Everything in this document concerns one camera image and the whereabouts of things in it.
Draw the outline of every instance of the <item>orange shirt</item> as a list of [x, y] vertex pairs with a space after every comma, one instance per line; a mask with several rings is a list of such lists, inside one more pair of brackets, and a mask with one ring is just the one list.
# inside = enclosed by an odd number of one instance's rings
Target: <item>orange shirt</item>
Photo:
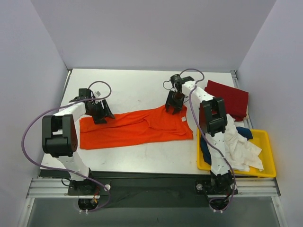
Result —
[[92, 117], [80, 119], [80, 148], [98, 149], [171, 140], [192, 140], [193, 132], [186, 121], [186, 110], [172, 115], [165, 106], [115, 114], [106, 124], [94, 124]]

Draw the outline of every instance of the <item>white cloth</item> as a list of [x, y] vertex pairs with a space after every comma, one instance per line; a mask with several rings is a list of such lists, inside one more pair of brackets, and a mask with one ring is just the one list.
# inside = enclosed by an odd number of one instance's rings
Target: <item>white cloth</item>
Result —
[[250, 166], [264, 170], [261, 159], [258, 155], [262, 149], [247, 139], [241, 136], [236, 126], [234, 119], [227, 114], [227, 126], [224, 134], [225, 142], [225, 157], [231, 164], [233, 169], [249, 172]]

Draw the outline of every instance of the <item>yellow tray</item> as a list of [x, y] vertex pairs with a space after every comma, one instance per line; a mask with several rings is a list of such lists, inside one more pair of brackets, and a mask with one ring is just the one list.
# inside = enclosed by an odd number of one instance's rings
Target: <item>yellow tray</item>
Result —
[[[256, 168], [250, 167], [249, 172], [242, 172], [235, 170], [235, 174], [243, 174], [243, 175], [252, 175], [257, 177], [275, 177], [276, 176], [276, 168], [273, 159], [273, 154], [271, 152], [270, 143], [268, 133], [264, 130], [251, 130], [253, 139], [249, 140], [253, 144], [257, 145], [262, 149], [259, 154], [259, 158], [262, 160], [264, 170], [259, 171]], [[211, 166], [207, 164], [203, 159], [203, 152], [200, 148], [200, 131], [197, 130], [197, 167], [201, 170], [211, 170]]]

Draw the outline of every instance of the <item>tabletop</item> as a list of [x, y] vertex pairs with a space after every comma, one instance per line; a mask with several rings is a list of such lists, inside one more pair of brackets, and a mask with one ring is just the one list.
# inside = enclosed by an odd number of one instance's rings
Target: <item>tabletop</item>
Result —
[[[79, 88], [86, 88], [96, 80], [107, 82], [112, 88], [112, 95], [107, 98], [113, 114], [121, 114], [136, 110], [152, 109], [164, 105], [168, 92], [162, 86], [163, 81], [179, 71], [145, 71], [145, 70], [94, 70], [73, 69], [67, 82], [61, 105], [66, 105], [78, 95]], [[182, 77], [191, 76], [195, 80], [201, 78], [198, 72], [185, 72]], [[208, 80], [234, 87], [230, 73], [205, 73], [205, 80], [198, 86], [205, 88]], [[108, 94], [106, 85], [97, 83], [91, 87], [93, 92], [99, 91], [101, 96]], [[207, 174], [198, 170], [196, 165], [196, 125], [187, 106], [187, 122], [194, 132], [193, 140], [145, 143], [141, 145], [84, 150], [78, 147], [77, 152], [83, 163], [92, 171], [138, 172], [138, 173], [170, 173], [170, 174]], [[79, 121], [75, 122], [78, 141]], [[64, 168], [63, 164], [49, 154], [44, 154], [42, 164], [45, 166]]]

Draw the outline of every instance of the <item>white wall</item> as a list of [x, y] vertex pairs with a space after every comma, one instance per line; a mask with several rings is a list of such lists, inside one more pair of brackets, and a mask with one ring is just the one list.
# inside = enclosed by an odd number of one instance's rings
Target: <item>white wall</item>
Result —
[[[6, 0], [0, 7], [0, 226], [18, 224], [38, 168], [23, 157], [21, 136], [43, 110], [60, 104], [67, 69], [30, 0]], [[41, 124], [26, 148], [42, 159]]]
[[69, 69], [229, 72], [276, 0], [32, 0]]
[[238, 70], [254, 128], [269, 132], [290, 227], [303, 223], [303, 1], [277, 0]]

